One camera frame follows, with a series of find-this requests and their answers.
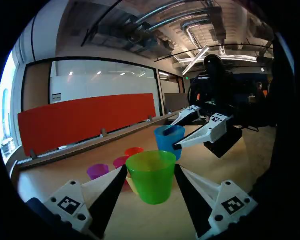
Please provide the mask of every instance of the green cup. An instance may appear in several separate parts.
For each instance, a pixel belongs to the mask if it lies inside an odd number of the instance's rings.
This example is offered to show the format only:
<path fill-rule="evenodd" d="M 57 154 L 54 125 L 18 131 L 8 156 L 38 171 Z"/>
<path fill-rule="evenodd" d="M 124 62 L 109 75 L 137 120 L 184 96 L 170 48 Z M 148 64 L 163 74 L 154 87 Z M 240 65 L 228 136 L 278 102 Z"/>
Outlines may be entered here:
<path fill-rule="evenodd" d="M 126 166 L 140 198 L 160 204 L 171 194 L 176 156 L 166 151 L 148 151 L 129 157 Z"/>

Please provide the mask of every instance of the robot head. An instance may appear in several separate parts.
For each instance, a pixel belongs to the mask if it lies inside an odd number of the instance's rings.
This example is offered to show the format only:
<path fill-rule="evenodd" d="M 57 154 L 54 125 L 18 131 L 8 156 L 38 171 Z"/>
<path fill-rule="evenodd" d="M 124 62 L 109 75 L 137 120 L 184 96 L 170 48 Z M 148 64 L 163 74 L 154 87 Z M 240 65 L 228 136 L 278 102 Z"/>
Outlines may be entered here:
<path fill-rule="evenodd" d="M 207 73 L 211 76 L 222 75 L 225 73 L 221 58 L 215 54 L 209 54 L 203 60 L 203 65 Z"/>

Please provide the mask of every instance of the blue cup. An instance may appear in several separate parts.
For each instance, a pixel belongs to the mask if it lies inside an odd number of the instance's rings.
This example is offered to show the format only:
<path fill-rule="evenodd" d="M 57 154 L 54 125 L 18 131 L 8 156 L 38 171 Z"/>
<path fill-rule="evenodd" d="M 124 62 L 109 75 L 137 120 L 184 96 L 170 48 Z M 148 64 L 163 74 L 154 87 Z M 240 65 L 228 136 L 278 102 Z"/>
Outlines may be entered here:
<path fill-rule="evenodd" d="M 163 131 L 167 128 L 169 128 L 169 132 L 171 133 L 165 136 L 163 134 Z M 172 152 L 176 156 L 176 160 L 178 160 L 181 156 L 181 149 L 174 150 L 172 144 L 183 138 L 185 132 L 186 129 L 178 125 L 167 125 L 156 128 L 154 131 L 154 135 L 156 136 L 158 150 Z"/>

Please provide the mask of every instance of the orange partition panel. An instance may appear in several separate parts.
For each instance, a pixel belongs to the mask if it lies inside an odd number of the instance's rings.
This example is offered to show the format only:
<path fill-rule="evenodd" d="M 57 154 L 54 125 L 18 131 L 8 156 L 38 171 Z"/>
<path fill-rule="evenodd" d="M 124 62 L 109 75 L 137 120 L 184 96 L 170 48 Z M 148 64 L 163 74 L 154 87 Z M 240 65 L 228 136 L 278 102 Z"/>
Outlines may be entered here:
<path fill-rule="evenodd" d="M 40 154 L 135 124 L 156 115 L 152 93 L 111 95 L 58 102 L 18 114 L 24 152 Z"/>

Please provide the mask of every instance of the fluorescent light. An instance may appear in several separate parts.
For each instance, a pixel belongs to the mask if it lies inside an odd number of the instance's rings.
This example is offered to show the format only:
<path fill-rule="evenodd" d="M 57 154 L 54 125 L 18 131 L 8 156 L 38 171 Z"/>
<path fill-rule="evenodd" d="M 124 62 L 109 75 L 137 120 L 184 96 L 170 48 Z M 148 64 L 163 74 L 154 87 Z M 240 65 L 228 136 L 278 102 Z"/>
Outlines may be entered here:
<path fill-rule="evenodd" d="M 249 55 L 221 55 L 222 60 L 238 60 L 238 61 L 247 61 L 247 62 L 257 62 L 257 58 Z M 179 60 L 181 62 L 191 62 L 194 58 L 182 58 Z"/>
<path fill-rule="evenodd" d="M 247 62 L 257 62 L 257 58 L 254 56 L 247 55 L 224 55 L 220 56 L 222 60 L 239 60 L 239 61 L 247 61 Z"/>
<path fill-rule="evenodd" d="M 169 76 L 169 74 L 165 73 L 165 72 L 159 72 L 159 74 L 162 74 L 164 76 Z"/>
<path fill-rule="evenodd" d="M 207 51 L 209 50 L 209 47 L 206 45 L 204 46 L 200 52 L 196 55 L 196 57 L 192 60 L 192 62 L 186 67 L 186 69 L 182 72 L 182 75 L 186 74 L 187 71 L 201 58 Z"/>

